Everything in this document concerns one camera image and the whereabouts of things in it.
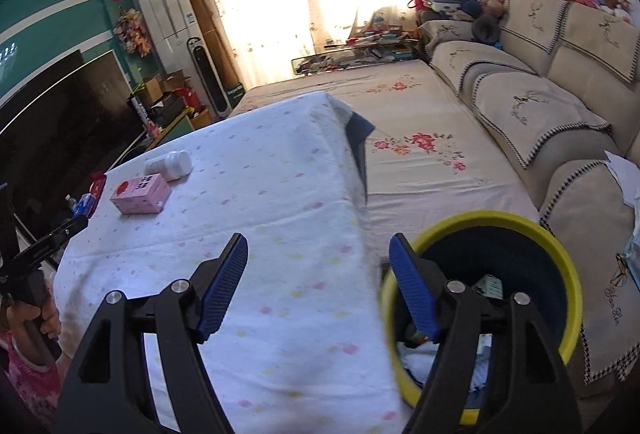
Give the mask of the person left hand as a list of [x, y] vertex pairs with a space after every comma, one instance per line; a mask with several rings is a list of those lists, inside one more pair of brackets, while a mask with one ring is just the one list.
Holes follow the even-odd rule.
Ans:
[[40, 307], [23, 302], [14, 302], [6, 311], [11, 334], [17, 350], [35, 365], [45, 365], [46, 349], [40, 346], [41, 334], [50, 340], [57, 340], [62, 324], [58, 307], [50, 285], [47, 298]]

